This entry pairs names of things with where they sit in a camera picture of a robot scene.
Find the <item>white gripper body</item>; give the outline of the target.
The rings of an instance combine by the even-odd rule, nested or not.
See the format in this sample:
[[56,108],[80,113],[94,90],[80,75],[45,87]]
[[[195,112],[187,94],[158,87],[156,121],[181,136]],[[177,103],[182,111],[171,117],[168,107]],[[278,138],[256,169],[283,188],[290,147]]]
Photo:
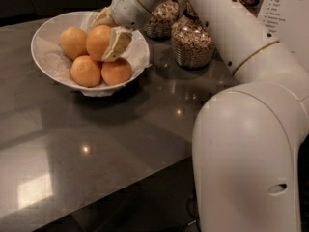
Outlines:
[[138,0],[112,0],[111,14],[117,25],[133,29],[142,29],[151,15]]

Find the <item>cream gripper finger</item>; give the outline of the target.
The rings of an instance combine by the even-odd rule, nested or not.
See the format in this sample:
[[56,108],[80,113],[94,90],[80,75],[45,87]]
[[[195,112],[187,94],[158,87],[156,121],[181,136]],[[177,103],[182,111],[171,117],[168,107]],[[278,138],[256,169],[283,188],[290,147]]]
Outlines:
[[104,7],[93,20],[91,27],[94,28],[99,25],[116,26],[111,7]]
[[109,46],[101,57],[102,61],[114,62],[126,51],[132,41],[132,30],[122,26],[110,31]]

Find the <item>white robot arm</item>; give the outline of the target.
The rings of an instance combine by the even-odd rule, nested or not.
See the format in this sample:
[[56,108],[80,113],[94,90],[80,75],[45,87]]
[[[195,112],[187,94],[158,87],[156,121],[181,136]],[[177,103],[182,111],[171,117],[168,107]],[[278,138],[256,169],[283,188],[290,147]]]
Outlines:
[[[112,0],[140,29],[165,0]],[[309,130],[308,71],[238,0],[188,0],[238,84],[200,110],[192,161],[202,232],[301,232],[298,152]]]

